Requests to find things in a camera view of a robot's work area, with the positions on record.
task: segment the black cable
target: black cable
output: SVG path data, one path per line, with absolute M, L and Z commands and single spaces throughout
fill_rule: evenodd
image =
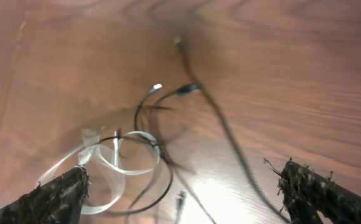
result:
M 173 165 L 173 161 L 170 158 L 168 152 L 166 151 L 166 144 L 164 144 L 164 142 L 162 141 L 162 137 L 161 137 L 161 132 L 159 129 L 159 124 L 158 124 L 158 117 L 156 117 L 155 114 L 155 107 L 159 106 L 159 104 L 165 100 L 166 98 L 175 95 L 176 93 L 184 93 L 184 90 L 186 89 L 185 86 L 180 87 L 179 89 L 172 91 L 164 96 L 162 96 L 160 99 L 158 99 L 154 104 L 153 107 L 150 110 L 150 118 L 149 118 L 149 127 L 150 127 L 150 133 L 153 134 L 153 136 L 157 139 L 158 143 L 160 144 L 160 150 L 161 153 L 163 155 L 165 155 L 165 157 L 167 158 L 167 160 L 169 161 L 169 163 L 171 165 Z M 203 206 L 202 202 L 200 201 L 200 199 L 198 198 L 198 196 L 194 193 L 194 191 L 192 190 L 192 188 L 187 184 L 187 182 L 181 177 L 181 175 L 178 173 L 176 167 L 174 168 L 174 173 L 177 176 L 177 178 L 179 179 L 179 181 L 181 182 L 181 184 L 186 188 L 186 190 L 189 192 L 189 194 L 192 196 L 192 198 L 197 202 L 197 204 L 199 205 L 199 207 L 201 208 L 201 210 L 204 212 L 204 214 L 208 217 L 208 219 L 213 223 L 216 224 L 217 222 L 213 219 L 213 217 L 211 216 L 211 214 L 209 214 L 209 212 L 207 211 L 207 209 L 205 209 L 205 207 Z
M 251 186 L 253 187 L 255 192 L 260 196 L 262 201 L 273 211 L 273 213 L 277 214 L 284 222 L 289 223 L 290 221 L 288 220 L 288 218 L 286 218 L 284 215 L 280 214 L 279 211 L 276 209 L 276 207 L 274 207 L 274 205 L 271 204 L 271 202 L 265 197 L 265 195 L 261 191 L 260 186 L 257 184 L 255 178 L 253 177 L 251 168 L 248 165 L 248 163 L 245 159 L 245 156 L 244 156 L 243 152 L 241 151 L 238 143 L 236 142 L 236 140 L 233 136 L 233 133 L 230 130 L 219 105 L 216 104 L 216 102 L 211 97 L 209 92 L 205 89 L 205 87 L 201 84 L 199 79 L 195 76 L 195 74 L 190 66 L 190 62 L 189 62 L 189 58 L 187 56 L 185 45 L 181 42 L 180 39 L 176 40 L 175 45 L 177 46 L 180 56 L 182 57 L 182 65 L 184 67 L 186 75 L 190 78 L 190 80 L 192 80 L 192 82 L 198 83 L 200 85 L 201 94 L 204 96 L 204 98 L 207 100 L 209 105 L 214 110 L 215 114 L 218 116 L 218 119 L 220 121 L 222 129 L 225 132 L 225 134 L 229 140 L 229 143 L 232 145 L 232 149 L 235 151 L 236 155 L 238 156 L 238 160 L 239 160 L 241 166 L 243 167 L 246 178 L 249 180 Z
M 132 137 L 129 137 L 129 136 L 111 136 L 111 137 L 107 137 L 107 138 L 103 138 L 101 140 L 99 140 L 98 143 L 96 144 L 101 144 L 102 142 L 104 141 L 107 141 L 107 140 L 110 140 L 110 139 L 114 139 L 114 138 L 123 138 L 123 139 L 130 139 L 130 140 L 133 140 L 133 141 L 139 141 L 139 142 L 143 142 L 143 143 L 146 143 L 144 142 L 143 139 L 138 139 L 138 138 L 132 138 Z M 152 147 L 154 147 L 155 145 L 155 142 L 150 142 L 148 141 L 148 144 L 150 144 Z M 168 161 L 163 159 L 163 161 L 167 164 L 168 166 L 168 171 L 169 171 L 169 182 L 168 182 L 168 185 L 166 187 L 166 189 L 163 191 L 163 193 L 160 195 L 159 198 L 157 198 L 155 201 L 153 201 L 153 203 L 151 203 L 150 205 L 147 205 L 143 208 L 139 208 L 139 209 L 135 209 L 135 210 L 130 210 L 130 209 L 127 209 L 127 211 L 123 211 L 123 212 L 106 212 L 107 214 L 109 215 L 112 215 L 112 216 L 122 216 L 122 215 L 132 215 L 132 214 L 136 214 L 136 213 L 140 213 L 140 212 L 144 212 L 152 207 L 154 207 L 155 205 L 157 205 L 168 193 L 169 189 L 171 188 L 171 185 L 174 181 L 174 171 L 172 170 L 172 167 L 169 165 Z M 131 205 L 133 207 L 133 205 L 143 196 L 143 194 L 139 194 L 136 199 Z
M 144 212 L 152 207 L 154 207 L 155 205 L 157 205 L 168 193 L 169 189 L 171 188 L 171 185 L 174 181 L 174 172 L 172 170 L 172 167 L 167 163 L 167 161 L 163 160 L 167 166 L 168 166 L 168 171 L 169 171 L 169 183 L 168 186 L 166 187 L 165 191 L 160 195 L 159 198 L 157 198 L 153 203 L 151 203 L 150 205 L 147 205 L 143 208 L 139 208 L 139 209 L 135 209 L 135 210 L 127 210 L 127 211 L 123 211 L 123 212 L 107 212 L 107 214 L 109 215 L 113 215 L 113 216 L 122 216 L 122 215 L 132 215 L 132 214 L 136 214 L 136 213 L 140 213 L 140 212 Z
M 185 192 L 180 192 L 178 195 L 176 195 L 176 219 L 174 224 L 179 224 L 181 221 L 181 215 L 183 212 L 183 206 L 185 205 Z
M 140 110 L 142 109 L 143 107 L 143 103 L 146 101 L 146 99 L 152 95 L 153 93 L 155 93 L 158 89 L 160 89 L 162 86 L 161 84 L 156 84 L 154 85 L 147 93 L 146 95 L 142 98 L 140 104 L 138 105 L 138 107 L 136 108 L 136 111 L 135 111 L 135 115 L 134 115 L 134 119 L 133 119 L 133 126 L 134 126 L 134 130 L 135 131 L 138 131 L 138 114 L 140 112 Z
M 141 100 L 141 102 L 140 102 L 140 104 L 138 105 L 138 107 L 136 108 L 135 115 L 134 115 L 134 130 L 135 130 L 135 131 L 139 131 L 139 130 L 138 130 L 138 115 L 139 115 L 139 112 L 141 111 L 141 109 L 142 109 L 142 107 L 143 107 L 144 101 L 146 101 L 146 99 L 148 98 L 149 95 L 150 95 L 150 94 L 147 93 L 146 96 Z M 151 107 L 152 110 L 157 109 L 157 108 L 160 108 L 160 107 L 154 107 L 154 106 Z M 160 157 L 161 157 L 161 159 L 167 164 L 168 168 L 170 169 L 170 166 L 171 166 L 171 165 L 168 163 L 168 161 L 167 161 L 166 158 L 163 158 L 163 156 L 162 156 L 161 153 L 160 153 Z M 154 169 L 153 172 L 154 172 L 154 173 L 153 173 L 153 175 L 152 175 L 152 177 L 151 177 L 151 180 L 149 181 L 149 183 L 147 184 L 147 186 L 142 190 L 142 192 L 141 192 L 138 196 L 136 196 L 136 198 L 133 200 L 133 202 L 131 202 L 131 204 L 130 204 L 129 207 L 128 207 L 128 210 L 131 210 L 131 209 L 134 207 L 134 205 L 141 199 L 141 197 L 142 197 L 148 190 L 150 190 L 151 187 L 157 182 L 159 170 Z M 173 181 L 173 177 L 171 177 L 171 180 L 170 180 L 170 182 L 169 182 L 169 186 L 172 185 L 172 181 Z M 124 220 L 124 223 L 125 223 L 125 224 L 128 224 L 128 223 L 129 223 L 129 216 L 130 216 L 130 215 L 131 215 L 131 214 L 126 214 L 125 220 Z

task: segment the wood grain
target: wood grain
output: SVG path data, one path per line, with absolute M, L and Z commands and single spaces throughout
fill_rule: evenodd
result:
M 5 202 L 78 144 L 83 128 L 131 129 L 132 108 L 153 84 L 170 91 L 187 83 L 172 43 L 176 34 L 279 209 L 277 177 L 263 157 L 279 169 L 292 157 L 323 176 L 334 170 L 338 184 L 361 195 L 361 1 L 41 0 L 21 6 L 25 26 L 14 44 L 0 129 Z M 0 69 L 9 65 L 2 62 Z M 192 170 L 182 175 L 214 219 L 279 222 L 246 181 L 204 99 L 177 96 L 166 105 L 176 108 L 161 115 L 162 132 L 172 139 L 169 151 Z M 162 183 L 166 177 L 163 171 Z M 123 201 L 110 210 L 126 208 L 147 181 L 131 179 Z M 158 208 L 159 223 L 171 223 L 180 189 L 176 181 Z M 149 223 L 154 212 L 131 221 Z M 191 199 L 182 220 L 209 223 Z M 122 219 L 106 214 L 86 221 L 104 222 Z

